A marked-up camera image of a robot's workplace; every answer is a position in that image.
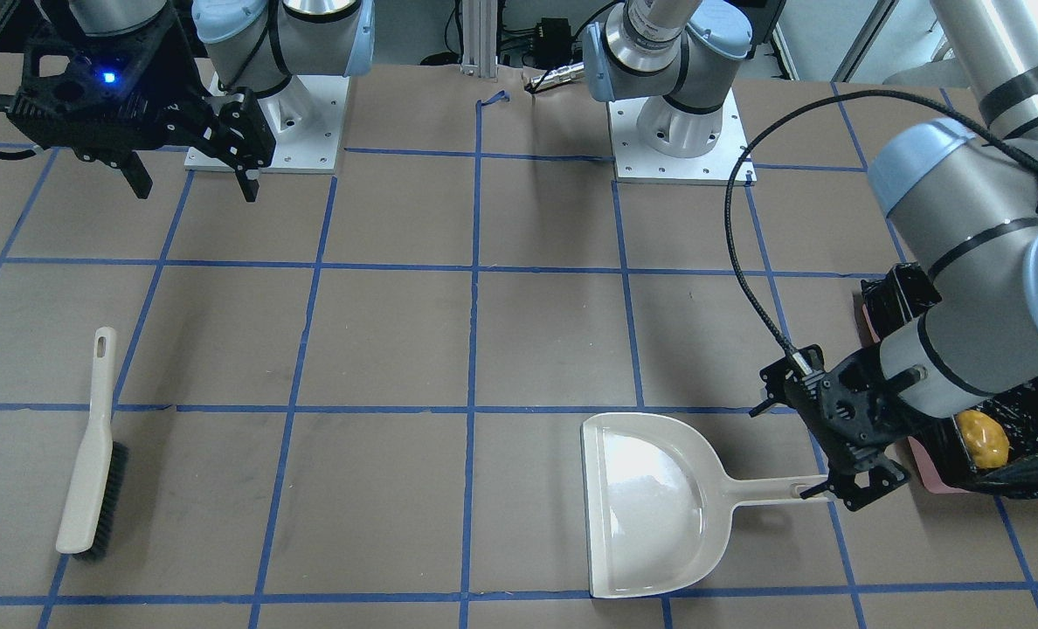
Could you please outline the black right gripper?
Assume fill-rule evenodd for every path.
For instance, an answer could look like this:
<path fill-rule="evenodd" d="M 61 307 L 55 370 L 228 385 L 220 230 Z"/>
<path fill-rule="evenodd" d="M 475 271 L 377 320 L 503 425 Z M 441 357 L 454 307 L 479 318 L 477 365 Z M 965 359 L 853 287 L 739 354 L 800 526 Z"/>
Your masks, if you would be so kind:
<path fill-rule="evenodd" d="M 20 87 L 8 120 L 40 146 L 112 161 L 135 198 L 153 179 L 133 151 L 185 146 L 236 170 L 245 202 L 260 195 L 260 167 L 275 148 L 250 89 L 210 95 L 177 17 L 152 17 L 127 31 L 87 33 L 51 17 L 24 48 Z"/>

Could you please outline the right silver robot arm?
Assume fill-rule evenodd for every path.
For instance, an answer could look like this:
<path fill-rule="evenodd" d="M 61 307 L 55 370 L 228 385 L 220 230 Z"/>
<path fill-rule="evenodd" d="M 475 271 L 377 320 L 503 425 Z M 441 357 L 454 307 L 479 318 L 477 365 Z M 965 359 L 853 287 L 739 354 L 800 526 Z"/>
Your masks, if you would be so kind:
<path fill-rule="evenodd" d="M 171 1 L 40 1 L 19 88 L 0 111 L 40 148 L 119 171 L 151 195 L 140 154 L 188 149 L 231 172 L 247 202 L 260 176 L 335 170 L 351 77 L 374 59 L 370 1 L 195 1 L 214 84 L 201 79 Z"/>

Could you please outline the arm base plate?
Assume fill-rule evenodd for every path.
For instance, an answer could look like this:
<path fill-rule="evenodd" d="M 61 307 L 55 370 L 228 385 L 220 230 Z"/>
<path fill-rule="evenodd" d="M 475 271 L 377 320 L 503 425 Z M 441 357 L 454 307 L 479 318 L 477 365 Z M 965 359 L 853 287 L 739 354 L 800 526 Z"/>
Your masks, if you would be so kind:
<path fill-rule="evenodd" d="M 758 181 L 750 159 L 737 162 L 747 140 L 732 91 L 707 114 L 676 110 L 659 95 L 616 100 L 606 108 L 620 183 L 725 186 L 735 167 L 736 183 Z"/>
<path fill-rule="evenodd" d="M 342 148 L 352 79 L 294 76 L 275 95 L 260 100 L 276 142 L 267 174 L 334 174 Z"/>

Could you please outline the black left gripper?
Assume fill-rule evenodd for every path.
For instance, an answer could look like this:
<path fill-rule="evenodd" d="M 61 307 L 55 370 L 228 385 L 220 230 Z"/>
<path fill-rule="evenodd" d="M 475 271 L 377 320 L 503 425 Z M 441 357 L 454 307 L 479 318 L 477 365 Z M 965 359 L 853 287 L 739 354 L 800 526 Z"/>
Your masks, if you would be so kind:
<path fill-rule="evenodd" d="M 931 422 L 900 398 L 927 375 L 916 363 L 886 376 L 877 346 L 862 348 L 830 370 L 820 346 L 790 347 L 759 371 L 765 399 L 748 414 L 758 417 L 778 404 L 797 411 L 827 458 L 827 477 L 801 490 L 801 498 L 840 499 L 858 511 L 910 481 L 910 471 L 885 452 Z"/>

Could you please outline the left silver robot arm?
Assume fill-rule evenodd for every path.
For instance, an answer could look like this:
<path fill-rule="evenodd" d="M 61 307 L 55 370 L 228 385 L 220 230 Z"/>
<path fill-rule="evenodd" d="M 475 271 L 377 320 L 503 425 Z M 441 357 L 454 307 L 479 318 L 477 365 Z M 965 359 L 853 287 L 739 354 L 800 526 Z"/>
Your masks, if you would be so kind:
<path fill-rule="evenodd" d="M 889 89 L 941 113 L 896 135 L 868 166 L 875 200 L 939 303 L 832 370 L 765 317 L 783 350 L 762 370 L 767 406 L 799 412 L 829 460 L 822 482 L 857 510 L 902 486 L 885 449 L 1038 376 L 1038 1 L 934 1 L 969 79 L 979 119 Z"/>

